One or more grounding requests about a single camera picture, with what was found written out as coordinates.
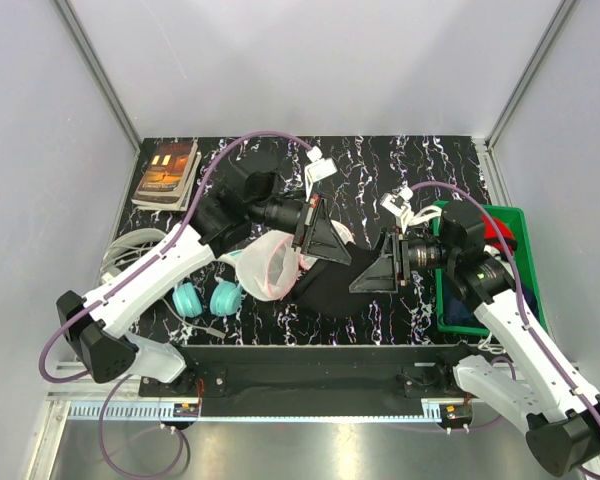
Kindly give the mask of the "black bra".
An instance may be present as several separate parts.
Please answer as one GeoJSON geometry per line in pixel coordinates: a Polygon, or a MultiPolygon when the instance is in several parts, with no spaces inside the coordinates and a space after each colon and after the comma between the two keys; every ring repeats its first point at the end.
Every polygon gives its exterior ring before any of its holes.
{"type": "Polygon", "coordinates": [[[288,294],[290,303],[330,318],[345,318],[366,309],[387,292],[351,293],[350,284],[376,260],[379,248],[366,249],[349,242],[350,265],[317,260],[288,294]]]}

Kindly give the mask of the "white pink mesh laundry bag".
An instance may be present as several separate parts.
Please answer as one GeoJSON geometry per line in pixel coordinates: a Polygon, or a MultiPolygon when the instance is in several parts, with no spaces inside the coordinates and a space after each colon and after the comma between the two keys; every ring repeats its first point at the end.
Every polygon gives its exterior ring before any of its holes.
{"type": "Polygon", "coordinates": [[[292,240],[291,234],[271,230],[245,248],[221,255],[218,261],[234,269],[238,284],[250,296],[263,302],[280,300],[317,261],[298,253],[292,240]]]}

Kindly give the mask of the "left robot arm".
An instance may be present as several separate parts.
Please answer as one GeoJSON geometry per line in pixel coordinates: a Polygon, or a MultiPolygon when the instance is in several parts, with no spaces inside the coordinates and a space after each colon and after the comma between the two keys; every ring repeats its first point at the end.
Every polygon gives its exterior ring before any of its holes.
{"type": "Polygon", "coordinates": [[[325,199],[279,192],[273,172],[228,173],[155,247],[106,284],[56,301],[64,337],[97,383],[124,374],[153,378],[176,396],[195,386],[196,372],[169,343],[133,336],[131,324],[180,280],[245,240],[254,224],[290,233],[307,256],[348,265],[351,255],[326,213],[325,199]]]}

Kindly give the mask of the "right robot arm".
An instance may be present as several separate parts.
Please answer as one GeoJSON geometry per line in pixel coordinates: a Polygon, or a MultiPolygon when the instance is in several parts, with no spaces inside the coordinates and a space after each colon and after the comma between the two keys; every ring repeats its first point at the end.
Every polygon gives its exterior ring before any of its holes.
{"type": "Polygon", "coordinates": [[[440,269],[451,294],[504,348],[524,380],[497,371],[466,348],[434,371],[446,396],[464,391],[493,408],[525,437],[537,462],[560,477],[600,456],[600,393],[566,359],[524,298],[509,255],[513,243],[481,206],[451,201],[413,212],[387,196],[396,228],[382,235],[377,259],[352,293],[395,292],[414,271],[440,269]]]}

